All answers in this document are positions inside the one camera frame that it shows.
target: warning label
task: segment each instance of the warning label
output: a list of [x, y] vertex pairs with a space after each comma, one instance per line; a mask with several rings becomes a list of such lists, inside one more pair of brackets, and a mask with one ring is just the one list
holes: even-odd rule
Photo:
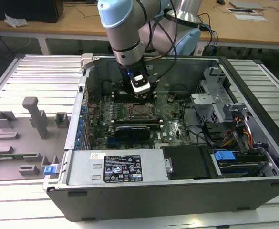
[[105, 156], [105, 183], [143, 181], [140, 155]]

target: blue latch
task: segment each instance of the blue latch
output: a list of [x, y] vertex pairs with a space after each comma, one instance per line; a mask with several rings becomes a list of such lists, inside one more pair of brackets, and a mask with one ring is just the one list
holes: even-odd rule
[[236, 160], [233, 151], [230, 150], [219, 150], [214, 153], [217, 161], [234, 161]]
[[55, 175], [57, 166], [46, 166], [44, 169], [44, 175]]

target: black plastic cover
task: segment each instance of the black plastic cover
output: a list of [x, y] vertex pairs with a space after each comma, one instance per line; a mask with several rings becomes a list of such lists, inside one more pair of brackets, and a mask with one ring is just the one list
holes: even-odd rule
[[173, 172], [169, 180], [180, 179], [215, 179], [217, 175], [208, 146], [165, 146], [163, 154], [170, 159]]

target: wooden table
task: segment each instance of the wooden table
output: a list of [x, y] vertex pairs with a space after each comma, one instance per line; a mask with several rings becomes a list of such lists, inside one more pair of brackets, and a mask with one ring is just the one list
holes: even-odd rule
[[[279, 8], [279, 1], [254, 0], [254, 2], [264, 7]], [[212, 29], [218, 33], [218, 46], [279, 49], [279, 12], [275, 9], [267, 8], [258, 13], [264, 14], [263, 17], [268, 21], [247, 21], [237, 19], [233, 13], [223, 13], [214, 6], [225, 12], [228, 12], [226, 8], [232, 6], [228, 0], [224, 6], [218, 5], [215, 0], [202, 1], [199, 13], [206, 12], [210, 15]], [[202, 19], [208, 23], [206, 15], [203, 15]], [[0, 21], [0, 36], [37, 38], [42, 53], [46, 55], [51, 54], [46, 42], [48, 38], [108, 40], [96, 6], [69, 3], [64, 4], [64, 13], [57, 23], [30, 21], [29, 26], [13, 28]], [[196, 55], [202, 53], [209, 39], [209, 33], [202, 32]]]
[[[279, 1], [272, 0], [238, 0], [244, 2], [256, 2], [267, 9], [258, 12], [268, 21], [239, 20], [227, 8], [233, 8], [226, 0], [225, 5], [218, 5], [215, 0], [203, 0], [199, 14], [207, 12], [210, 16], [211, 27], [218, 33], [218, 46], [269, 48], [279, 49]], [[206, 15], [202, 15], [204, 23], [208, 23]], [[206, 40], [210, 39], [208, 32], [203, 32], [197, 50], [202, 50]]]

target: cable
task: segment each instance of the cable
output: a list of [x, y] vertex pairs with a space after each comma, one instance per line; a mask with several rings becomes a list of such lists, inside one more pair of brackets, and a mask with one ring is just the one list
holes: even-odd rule
[[6, 48], [9, 50], [9, 52], [11, 53], [11, 55], [13, 55], [11, 49], [7, 46], [7, 44], [3, 41], [3, 39], [0, 37], [1, 42], [6, 46]]
[[112, 137], [113, 139], [116, 139], [115, 137], [111, 136], [111, 135], [107, 135], [108, 137]]
[[99, 15], [88, 15], [88, 16], [86, 16], [83, 12], [81, 12], [76, 6], [74, 6], [77, 10], [78, 10], [78, 12], [80, 13], [80, 14], [82, 14], [83, 15], [83, 18], [85, 19], [85, 18], [88, 18], [88, 17], [96, 17], [96, 16], [99, 16]]
[[197, 136], [196, 136], [196, 144], [199, 144], [199, 142], [198, 142], [198, 137], [199, 137], [200, 134], [204, 134], [203, 131], [197, 133]]
[[220, 11], [222, 11], [223, 13], [232, 13], [232, 12], [225, 12], [225, 11], [221, 10], [221, 8], [219, 8], [218, 6], [221, 6], [221, 5], [216, 5], [216, 6], [214, 6], [213, 8], [217, 8], [217, 9], [219, 9]]
[[226, 140], [226, 135], [230, 132], [231, 130], [227, 130], [225, 133], [224, 133], [224, 139], [223, 139], [223, 142], [225, 142]]
[[[72, 5], [72, 6], [64, 5], [64, 7], [75, 7], [75, 6], [80, 6], [80, 5]], [[96, 6], [96, 5], [88, 5], [88, 4], [86, 4], [86, 5], [81, 5], [81, 6]]]
[[151, 22], [149, 21], [149, 42], [147, 44], [147, 47], [145, 48], [145, 51], [147, 50], [147, 48], [149, 47], [151, 41], [152, 41], [152, 27], [151, 27]]
[[162, 78], [164, 75], [166, 75], [168, 73], [168, 71], [170, 71], [172, 69], [172, 67], [174, 66], [176, 59], [177, 59], [177, 52], [176, 52], [176, 47], [174, 45], [174, 42], [172, 41], [171, 37], [169, 36], [169, 34], [167, 33], [167, 31], [163, 28], [163, 26], [157, 21], [155, 20], [156, 23], [158, 23], [158, 26], [163, 30], [163, 32], [166, 34], [166, 36], [168, 37], [168, 39], [170, 40], [172, 46], [173, 46], [173, 51], [174, 51], [174, 60], [172, 61], [171, 65], [169, 66], [169, 68], [162, 73], [160, 76], [157, 77], [157, 80], [159, 80], [160, 78]]
[[195, 135], [197, 138], [201, 138], [203, 141], [207, 142], [207, 140], [206, 140], [204, 137], [202, 137], [202, 136], [199, 135], [200, 132], [197, 134], [197, 133], [193, 132], [192, 130], [189, 130], [189, 129], [188, 129], [188, 131], [189, 131], [190, 133], [192, 133], [193, 135]]
[[209, 26], [210, 26], [210, 28], [211, 28], [211, 24], [210, 24], [210, 16], [209, 16], [209, 14], [208, 13], [201, 13], [200, 15], [198, 15], [198, 17], [199, 16], [202, 16], [202, 15], [207, 15], [208, 16], [208, 20], [209, 20]]
[[[12, 53], [15, 53], [16, 51], [18, 51], [18, 50], [20, 50], [20, 49], [22, 49], [22, 48], [27, 47], [27, 46], [30, 44], [30, 42], [31, 42], [31, 38], [29, 38], [29, 41], [28, 41], [28, 43], [27, 43], [26, 45], [24, 45], [24, 46], [22, 46], [22, 47], [20, 47], [20, 48], [18, 48], [18, 49], [16, 49], [16, 50], [14, 50]], [[9, 54], [5, 57], [6, 62], [7, 62], [8, 56], [10, 56], [10, 55], [11, 55], [11, 53], [9, 53]]]
[[248, 136], [248, 143], [249, 143], [249, 145], [250, 145], [250, 147], [251, 148], [253, 148], [253, 144], [252, 144], [252, 142], [251, 142], [251, 138], [250, 138], [250, 136], [249, 136], [249, 133], [248, 132], [243, 132], [244, 134], [246, 134], [247, 136]]
[[190, 89], [187, 88], [187, 87], [186, 87], [184, 84], [182, 84], [182, 83], [176, 83], [176, 84], [172, 85], [172, 86], [170, 87], [170, 89], [169, 89], [169, 92], [172, 92], [172, 90], [173, 90], [175, 87], [177, 87], [177, 86], [182, 86], [182, 87], [184, 87], [188, 92], [190, 92]]
[[211, 55], [213, 54], [215, 48], [216, 48], [216, 43], [217, 43], [217, 41], [216, 41], [216, 36], [215, 36], [214, 31], [213, 31], [208, 25], [206, 25], [205, 23], [201, 23], [201, 25], [203, 25], [205, 28], [207, 28], [207, 29], [209, 30], [209, 32], [210, 32], [210, 33], [213, 35], [213, 37], [214, 37], [214, 47], [213, 47], [213, 49], [212, 49], [212, 51], [210, 52], [210, 55], [209, 55], [209, 56], [211, 56]]
[[224, 146], [229, 145], [230, 143], [232, 143], [235, 140], [235, 137], [232, 137], [231, 139], [229, 139], [227, 142], [225, 142], [224, 144], [221, 145], [221, 148]]
[[210, 34], [210, 40], [209, 40], [208, 44], [205, 46], [205, 48], [204, 48], [203, 51], [205, 51], [205, 50], [209, 47], [209, 45], [210, 45], [210, 43], [211, 43], [211, 41], [212, 41], [212, 33], [210, 32], [210, 30], [208, 30], [208, 32], [209, 32], [209, 34]]
[[177, 25], [178, 25], [178, 23], [177, 23], [177, 14], [176, 14], [176, 10], [175, 10], [175, 8], [174, 8], [174, 4], [173, 4], [172, 0], [170, 0], [170, 3], [171, 3], [171, 6], [172, 6], [172, 9], [173, 9], [173, 12], [174, 12], [175, 23], [176, 23], [176, 29], [175, 29], [175, 34], [174, 34], [174, 40], [173, 40], [173, 42], [171, 42], [172, 39], [170, 38], [170, 36], [169, 36], [169, 34], [167, 33], [167, 31], [165, 31], [165, 29], [162, 27], [162, 25], [154, 18], [154, 20], [155, 20], [155, 22], [157, 23], [157, 25], [163, 30], [163, 32], [165, 33], [165, 35], [166, 35], [166, 36], [168, 37], [168, 39], [170, 40], [170, 42], [171, 42], [171, 47], [170, 47], [163, 55], [159, 55], [159, 56], [156, 56], [156, 57], [147, 59], [145, 62], [147, 62], [147, 61], [152, 61], [152, 60], [156, 60], [156, 59], [159, 59], [159, 58], [162, 58], [162, 57], [166, 56], [172, 49], [175, 50], [175, 43], [176, 43], [176, 39], [177, 39]]
[[277, 7], [267, 6], [266, 8], [267, 8], [267, 9], [268, 9], [268, 8], [273, 8], [274, 10], [276, 10], [277, 12], [279, 12], [279, 8], [277, 8]]

